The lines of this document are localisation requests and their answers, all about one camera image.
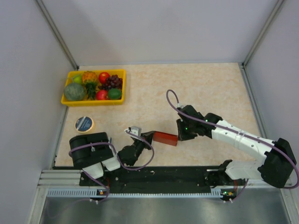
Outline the red paper box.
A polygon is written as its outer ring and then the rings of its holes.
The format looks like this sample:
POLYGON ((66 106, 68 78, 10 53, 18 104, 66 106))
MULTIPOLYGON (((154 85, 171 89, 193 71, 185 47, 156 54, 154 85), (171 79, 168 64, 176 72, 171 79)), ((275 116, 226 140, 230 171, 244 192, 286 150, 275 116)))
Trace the red paper box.
POLYGON ((177 146, 178 136, 170 133, 155 132, 153 135, 153 140, 162 144, 177 146))

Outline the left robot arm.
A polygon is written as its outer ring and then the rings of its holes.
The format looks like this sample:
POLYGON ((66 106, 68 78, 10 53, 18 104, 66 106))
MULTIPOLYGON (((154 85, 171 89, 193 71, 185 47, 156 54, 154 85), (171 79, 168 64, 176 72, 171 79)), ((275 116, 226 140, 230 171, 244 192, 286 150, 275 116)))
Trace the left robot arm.
POLYGON ((108 183, 111 175, 120 171, 140 171, 149 165, 150 161, 141 167, 134 167, 144 149, 151 150, 154 131, 139 133, 133 128, 125 130, 133 140, 133 144, 125 146, 117 152, 106 132, 85 134, 69 140, 69 156, 75 169, 82 171, 80 186, 97 186, 108 183))

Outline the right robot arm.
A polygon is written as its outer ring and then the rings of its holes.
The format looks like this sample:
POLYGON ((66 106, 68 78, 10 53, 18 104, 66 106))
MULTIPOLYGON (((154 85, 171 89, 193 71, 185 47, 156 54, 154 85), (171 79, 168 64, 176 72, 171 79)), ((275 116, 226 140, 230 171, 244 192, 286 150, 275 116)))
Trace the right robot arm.
POLYGON ((213 140, 228 143, 236 149, 253 157, 254 161, 229 161, 219 171, 218 179, 228 185, 237 179, 263 180, 276 188, 285 188, 291 174, 299 170, 288 141, 280 138, 270 140, 250 134, 228 123, 222 117, 208 113, 202 116, 191 105, 175 109, 179 134, 186 133, 182 140, 206 136, 213 140))

